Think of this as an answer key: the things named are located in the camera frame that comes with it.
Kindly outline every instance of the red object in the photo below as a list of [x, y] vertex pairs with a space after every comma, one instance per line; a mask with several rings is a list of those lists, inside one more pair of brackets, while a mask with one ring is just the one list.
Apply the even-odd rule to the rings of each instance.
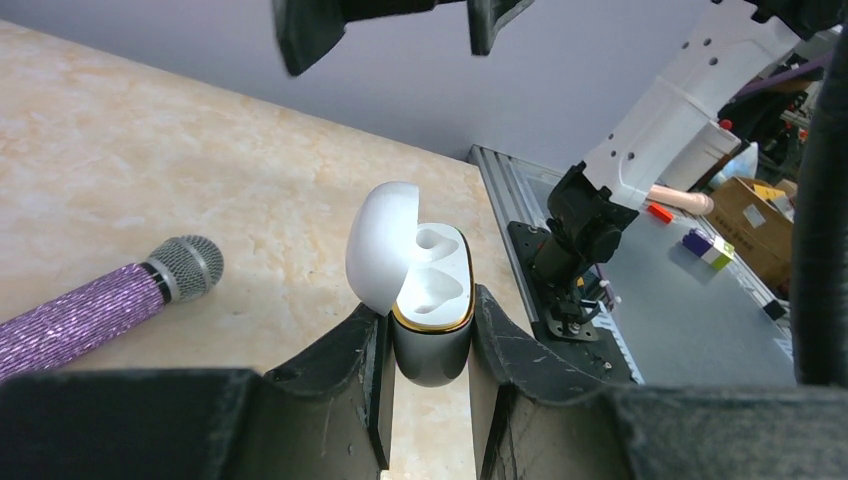
[[662, 220], [663, 223], [669, 224], [674, 219], [674, 215], [657, 203], [648, 205], [648, 212], [651, 215]]

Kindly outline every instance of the gold trim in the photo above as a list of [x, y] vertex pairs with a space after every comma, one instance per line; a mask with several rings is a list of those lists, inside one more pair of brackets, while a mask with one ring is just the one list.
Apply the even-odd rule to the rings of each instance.
[[400, 313], [400, 307], [398, 307], [397, 301], [395, 301], [395, 304], [392, 305], [392, 315], [394, 315], [395, 320], [397, 320], [398, 323], [408, 330], [421, 333], [450, 333], [464, 327], [474, 316], [474, 304], [477, 299], [477, 285], [474, 283], [474, 268], [471, 265], [471, 247], [468, 246], [468, 240], [466, 240], [465, 235], [463, 235], [458, 228], [456, 228], [456, 231], [459, 233], [459, 236], [462, 237], [462, 242], [465, 243], [465, 252], [468, 255], [468, 273], [471, 281], [471, 300], [468, 302], [468, 310], [465, 312], [465, 315], [450, 325], [439, 327], [423, 326], [413, 323]]

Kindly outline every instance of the gray table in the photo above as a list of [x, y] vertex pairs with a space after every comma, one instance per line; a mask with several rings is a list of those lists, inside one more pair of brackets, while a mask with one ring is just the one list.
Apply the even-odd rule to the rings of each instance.
[[[469, 161], [480, 167], [517, 271], [506, 226], [544, 226], [547, 196], [560, 175], [476, 146]], [[682, 212], [670, 225], [640, 215], [603, 268], [623, 301], [595, 323], [616, 330], [646, 383], [794, 385], [791, 342], [762, 310], [774, 296], [741, 260], [715, 272], [680, 245], [694, 226], [714, 232], [703, 219]], [[516, 279], [529, 307], [526, 284]], [[528, 314], [538, 321], [532, 309]]]

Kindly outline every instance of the open lid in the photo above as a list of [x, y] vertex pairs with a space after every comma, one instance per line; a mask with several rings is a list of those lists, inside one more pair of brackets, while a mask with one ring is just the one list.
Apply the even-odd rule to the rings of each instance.
[[345, 253], [347, 283], [368, 308], [388, 315], [413, 261], [418, 185], [377, 186], [359, 207]]

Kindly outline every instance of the label on box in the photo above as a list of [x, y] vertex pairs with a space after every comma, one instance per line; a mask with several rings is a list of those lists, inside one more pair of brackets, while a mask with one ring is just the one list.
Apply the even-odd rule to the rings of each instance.
[[753, 203], [745, 207], [745, 210], [742, 210], [742, 215], [745, 215], [745, 218], [748, 219], [748, 223], [750, 223], [754, 228], [766, 223], [766, 217], [757, 210], [757, 207]]

